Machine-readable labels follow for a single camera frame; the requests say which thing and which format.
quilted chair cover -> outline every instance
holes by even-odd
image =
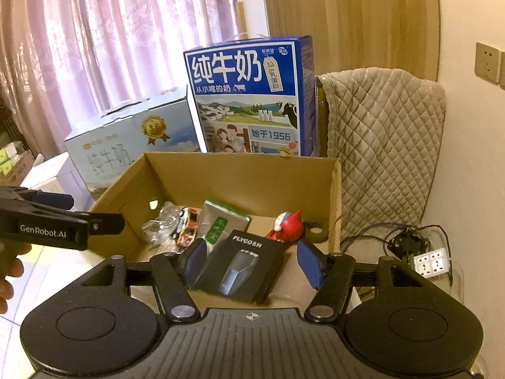
[[[375,222],[418,225],[442,141],[442,86],[403,69],[319,80],[329,106],[328,157],[342,163],[341,238]]]

white power strip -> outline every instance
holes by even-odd
[[[416,272],[425,278],[449,272],[449,257],[446,248],[432,250],[413,258]]]

gold medal emblem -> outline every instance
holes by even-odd
[[[147,144],[154,145],[156,140],[159,138],[163,142],[167,142],[170,137],[166,134],[167,124],[165,120],[156,115],[150,115],[142,121],[142,132],[149,138]]]

light blue milk box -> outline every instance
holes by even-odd
[[[312,37],[233,41],[184,56],[209,152],[315,153]]]
[[[73,130],[64,144],[94,197],[101,195],[144,152],[200,150],[187,89],[123,105],[91,118]]]

red toy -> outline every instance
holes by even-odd
[[[284,243],[297,242],[304,234],[304,230],[300,211],[284,212],[277,217],[274,229],[266,238]]]

